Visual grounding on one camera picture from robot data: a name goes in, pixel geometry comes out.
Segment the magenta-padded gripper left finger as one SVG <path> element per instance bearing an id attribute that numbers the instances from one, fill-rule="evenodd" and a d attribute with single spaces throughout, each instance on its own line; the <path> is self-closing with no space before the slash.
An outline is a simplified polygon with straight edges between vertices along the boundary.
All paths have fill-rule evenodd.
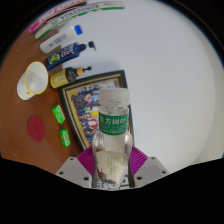
<path id="1" fill-rule="evenodd" d="M 56 175 L 84 188 L 92 187 L 95 161 L 89 147 L 76 157 L 69 157 L 56 172 Z"/>

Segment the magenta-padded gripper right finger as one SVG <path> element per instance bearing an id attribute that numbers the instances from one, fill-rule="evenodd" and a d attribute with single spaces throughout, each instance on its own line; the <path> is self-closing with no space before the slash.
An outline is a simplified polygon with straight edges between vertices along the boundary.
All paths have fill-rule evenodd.
<path id="1" fill-rule="evenodd" d="M 155 156 L 148 157 L 138 148 L 132 148 L 128 165 L 128 180 L 131 188 L 146 186 L 168 174 L 168 170 Z"/>

